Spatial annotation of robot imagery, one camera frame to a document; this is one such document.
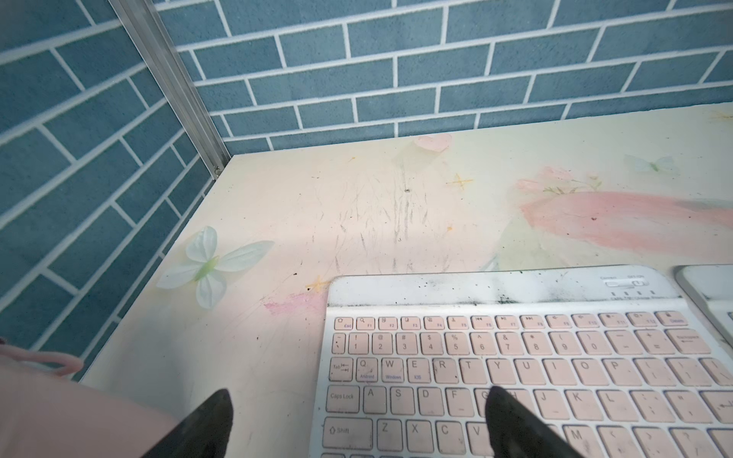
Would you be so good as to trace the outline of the green key keyboard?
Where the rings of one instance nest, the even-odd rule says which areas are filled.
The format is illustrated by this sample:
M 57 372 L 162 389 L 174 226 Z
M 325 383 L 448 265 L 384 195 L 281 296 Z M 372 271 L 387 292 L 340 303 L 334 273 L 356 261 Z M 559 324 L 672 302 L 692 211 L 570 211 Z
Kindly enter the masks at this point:
M 732 265 L 679 266 L 675 279 L 713 326 L 732 345 Z

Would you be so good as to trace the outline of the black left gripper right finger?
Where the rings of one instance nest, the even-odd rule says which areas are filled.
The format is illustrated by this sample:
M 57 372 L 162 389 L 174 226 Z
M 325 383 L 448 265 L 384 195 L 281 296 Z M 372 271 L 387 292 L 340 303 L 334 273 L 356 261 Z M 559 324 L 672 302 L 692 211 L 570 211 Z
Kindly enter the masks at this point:
M 495 457 L 582 458 L 503 387 L 491 387 L 485 418 Z

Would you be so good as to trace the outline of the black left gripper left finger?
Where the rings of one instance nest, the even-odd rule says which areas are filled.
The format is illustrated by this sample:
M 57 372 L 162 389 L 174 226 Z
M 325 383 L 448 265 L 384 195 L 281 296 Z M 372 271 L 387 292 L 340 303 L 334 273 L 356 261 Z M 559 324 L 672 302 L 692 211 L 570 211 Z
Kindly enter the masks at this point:
M 225 458 L 234 410 L 228 389 L 219 389 L 156 443 L 143 458 Z

